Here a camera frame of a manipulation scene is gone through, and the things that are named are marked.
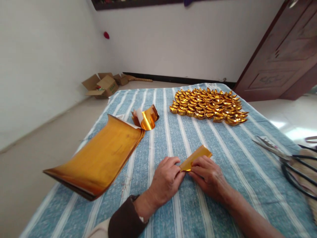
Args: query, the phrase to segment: brown sleeve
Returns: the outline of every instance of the brown sleeve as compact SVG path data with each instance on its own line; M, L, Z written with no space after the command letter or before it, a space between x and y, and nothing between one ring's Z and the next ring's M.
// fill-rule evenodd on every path
M145 229L147 223L143 223L135 211L133 201L138 196L131 195L112 215L109 228L109 238L132 237L137 238Z

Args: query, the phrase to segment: gold foil paper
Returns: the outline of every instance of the gold foil paper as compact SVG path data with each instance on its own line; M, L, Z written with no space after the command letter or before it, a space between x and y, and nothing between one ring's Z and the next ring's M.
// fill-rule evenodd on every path
M43 172L92 201L112 184L145 130L108 114L108 122L67 163Z
M212 153L204 145L200 146L180 165L181 171L189 172L192 168L193 161L203 155L206 155L208 158L212 156Z
M173 114L177 114L177 112L175 113L174 107L169 107L169 109ZM159 114L154 105L145 111L141 111L139 108L131 113L134 124L146 131L154 129L155 122L159 119Z
M180 90L175 94L175 101L170 106L173 114L194 117L199 120L211 119L216 123L225 121L230 126L236 126L247 121L248 112L240 111L242 103L232 91L218 92L207 89L193 91Z

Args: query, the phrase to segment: blue striped cloth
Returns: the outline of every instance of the blue striped cloth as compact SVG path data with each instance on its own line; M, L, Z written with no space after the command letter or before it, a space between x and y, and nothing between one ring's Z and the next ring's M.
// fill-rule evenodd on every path
M223 84L182 87L230 89ZM140 194L151 184L155 168L165 156L184 161L200 145L212 153L228 182L286 237L317 237L313 216L305 198L281 173L277 158L251 139L267 136L283 152L299 147L264 116L242 100L248 121L236 127L212 120L197 120L170 113L180 88L137 89L116 92L88 133L81 149L107 123L107 113L132 122L131 111L152 104L160 119L147 131L128 163L103 196L89 202L57 183L30 220L21 237L86 237L100 222L111 217L130 194ZM241 237L241 231L226 210L204 195L186 175L178 193L150 219L141 237Z

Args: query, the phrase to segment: wrist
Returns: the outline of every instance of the wrist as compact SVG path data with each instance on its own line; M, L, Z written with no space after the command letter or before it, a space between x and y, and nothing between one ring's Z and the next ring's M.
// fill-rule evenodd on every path
M233 188L229 190L226 197L224 197L223 206L230 212L234 210L239 203L240 196L242 196L238 191Z
M159 209L159 205L156 204L152 198L150 192L146 190L142 193L134 202L134 208L139 217L143 217L144 222L147 222L149 218Z

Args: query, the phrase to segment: gold paper sheet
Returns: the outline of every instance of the gold paper sheet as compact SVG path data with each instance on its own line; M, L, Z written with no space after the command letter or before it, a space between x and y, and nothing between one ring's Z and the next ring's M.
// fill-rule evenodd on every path
M178 107L178 104L175 101L173 101L173 105ZM170 111L174 114L177 114L177 109L175 111L170 107ZM154 129L155 122L159 119L159 114L154 105L152 105L146 111L141 112L141 109L139 108L138 110L134 110L131 113L134 124L138 127L143 128L146 131Z
M181 165L181 171L190 171L192 168L192 163L198 157L206 155L208 158L212 156L212 153L204 146L201 145L194 153L192 153Z
M145 131L108 114L107 125L69 162L43 172L92 201L112 184Z

